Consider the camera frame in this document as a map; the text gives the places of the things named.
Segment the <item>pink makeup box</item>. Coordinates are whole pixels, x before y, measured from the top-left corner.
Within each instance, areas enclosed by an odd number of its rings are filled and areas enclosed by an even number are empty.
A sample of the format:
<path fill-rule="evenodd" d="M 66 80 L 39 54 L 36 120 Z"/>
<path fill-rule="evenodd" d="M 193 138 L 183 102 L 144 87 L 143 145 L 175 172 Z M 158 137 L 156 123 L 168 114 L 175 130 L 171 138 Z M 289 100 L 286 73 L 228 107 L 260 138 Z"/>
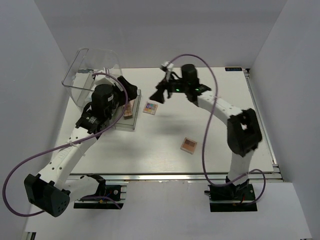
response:
<path fill-rule="evenodd" d="M 134 104 L 135 104 L 135 100 L 131 100 L 130 102 L 129 102 L 130 104 L 131 104 L 131 106 L 132 106 L 132 113 L 133 113 L 133 109 L 134 109 Z"/>

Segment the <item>colourful eyeshadow palette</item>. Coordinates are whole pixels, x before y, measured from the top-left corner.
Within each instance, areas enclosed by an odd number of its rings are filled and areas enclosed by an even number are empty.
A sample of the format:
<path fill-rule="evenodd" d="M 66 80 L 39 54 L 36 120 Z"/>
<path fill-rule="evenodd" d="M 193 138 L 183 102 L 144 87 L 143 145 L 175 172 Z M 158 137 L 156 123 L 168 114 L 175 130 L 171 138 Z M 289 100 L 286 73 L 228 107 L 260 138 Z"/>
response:
<path fill-rule="evenodd" d="M 152 102 L 146 102 L 146 104 L 143 108 L 143 113 L 155 115 L 157 108 L 158 108 L 158 104 L 152 103 Z"/>

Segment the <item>clear acrylic makeup organizer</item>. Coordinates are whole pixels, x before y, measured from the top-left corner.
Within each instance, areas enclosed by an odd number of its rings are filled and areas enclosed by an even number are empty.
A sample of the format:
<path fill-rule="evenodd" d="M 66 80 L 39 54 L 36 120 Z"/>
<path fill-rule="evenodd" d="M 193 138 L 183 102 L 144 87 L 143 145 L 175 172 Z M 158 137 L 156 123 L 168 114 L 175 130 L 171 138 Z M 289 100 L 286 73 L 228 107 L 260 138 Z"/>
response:
<path fill-rule="evenodd" d="M 123 76 L 117 54 L 112 50 L 97 48 L 81 48 L 70 62 L 62 80 L 70 100 L 74 102 L 79 112 L 92 101 L 92 93 L 96 86 L 109 84 L 119 86 L 115 81 Z M 121 117 L 115 124 L 116 129 L 134 130 L 137 123 L 138 110 L 141 102 L 141 90 L 137 88 L 137 98 L 134 99 L 133 117 L 124 118 L 123 105 L 113 113 L 112 121 Z"/>

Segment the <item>long brown eyeshadow palette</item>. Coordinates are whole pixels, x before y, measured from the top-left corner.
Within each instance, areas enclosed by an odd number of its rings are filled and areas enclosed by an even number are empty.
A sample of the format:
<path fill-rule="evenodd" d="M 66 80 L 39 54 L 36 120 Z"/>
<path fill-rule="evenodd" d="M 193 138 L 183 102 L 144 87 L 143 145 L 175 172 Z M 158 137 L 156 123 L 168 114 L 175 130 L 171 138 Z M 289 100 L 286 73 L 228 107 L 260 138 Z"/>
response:
<path fill-rule="evenodd" d="M 123 105 L 122 108 L 124 110 L 123 117 L 125 119 L 129 119 L 133 117 L 132 105 L 130 103 L 128 103 L 127 105 Z"/>

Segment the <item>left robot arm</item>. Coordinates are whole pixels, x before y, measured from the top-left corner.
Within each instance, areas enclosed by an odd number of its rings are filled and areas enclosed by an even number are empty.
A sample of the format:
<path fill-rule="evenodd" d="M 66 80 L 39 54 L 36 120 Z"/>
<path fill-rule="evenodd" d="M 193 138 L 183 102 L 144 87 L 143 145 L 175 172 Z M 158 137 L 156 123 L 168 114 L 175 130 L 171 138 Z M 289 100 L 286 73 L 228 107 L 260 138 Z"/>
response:
<path fill-rule="evenodd" d="M 122 75 L 116 81 L 116 84 L 102 83 L 94 88 L 67 144 L 37 175 L 29 174 L 24 180 L 29 202 L 53 217 L 60 216 L 73 201 L 107 201 L 110 198 L 106 180 L 98 174 L 88 173 L 73 183 L 66 181 L 102 132 L 116 123 L 112 117 L 117 108 L 137 98 L 137 86 Z"/>

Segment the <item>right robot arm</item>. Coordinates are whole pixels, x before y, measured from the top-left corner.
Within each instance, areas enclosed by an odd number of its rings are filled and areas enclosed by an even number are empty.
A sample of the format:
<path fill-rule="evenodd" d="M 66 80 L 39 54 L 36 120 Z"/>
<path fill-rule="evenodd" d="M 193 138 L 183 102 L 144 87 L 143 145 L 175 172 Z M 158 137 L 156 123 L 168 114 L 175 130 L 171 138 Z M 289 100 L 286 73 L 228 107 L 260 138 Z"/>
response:
<path fill-rule="evenodd" d="M 262 133 L 255 110 L 240 109 L 218 97 L 216 90 L 201 84 L 193 64 L 181 67 L 181 76 L 173 71 L 173 64 L 165 62 L 160 69 L 165 73 L 156 86 L 150 100 L 163 104 L 164 92 L 171 98 L 173 93 L 183 93 L 189 102 L 210 112 L 226 126 L 227 145 L 232 152 L 231 165 L 224 184 L 213 184 L 215 189 L 226 192 L 236 200 L 249 185 L 249 167 L 254 151 L 262 141 Z"/>

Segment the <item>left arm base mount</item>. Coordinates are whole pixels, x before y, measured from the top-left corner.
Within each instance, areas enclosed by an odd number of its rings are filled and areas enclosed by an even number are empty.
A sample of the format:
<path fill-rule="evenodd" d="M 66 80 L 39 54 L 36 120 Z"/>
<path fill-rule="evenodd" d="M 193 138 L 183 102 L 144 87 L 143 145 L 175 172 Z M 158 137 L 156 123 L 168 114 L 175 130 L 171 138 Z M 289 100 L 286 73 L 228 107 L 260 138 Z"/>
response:
<path fill-rule="evenodd" d="M 86 194 L 79 200 L 75 200 L 74 209 L 86 210 L 121 210 L 127 194 L 126 183 L 111 183 L 100 175 L 87 174 L 80 178 L 88 177 L 89 180 L 94 180 L 97 183 L 95 192 Z"/>

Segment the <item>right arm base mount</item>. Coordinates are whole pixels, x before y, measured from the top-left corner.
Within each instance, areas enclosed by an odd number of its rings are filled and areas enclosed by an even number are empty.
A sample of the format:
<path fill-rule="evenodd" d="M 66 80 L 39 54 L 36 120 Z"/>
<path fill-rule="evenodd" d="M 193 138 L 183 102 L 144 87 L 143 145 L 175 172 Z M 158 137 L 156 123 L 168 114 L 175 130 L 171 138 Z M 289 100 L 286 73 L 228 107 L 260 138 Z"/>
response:
<path fill-rule="evenodd" d="M 228 186 L 214 187 L 208 186 L 204 194 L 209 197 L 209 206 L 212 213 L 237 213 L 237 212 L 257 212 L 255 191 L 252 184 L 233 194 L 228 191 Z"/>

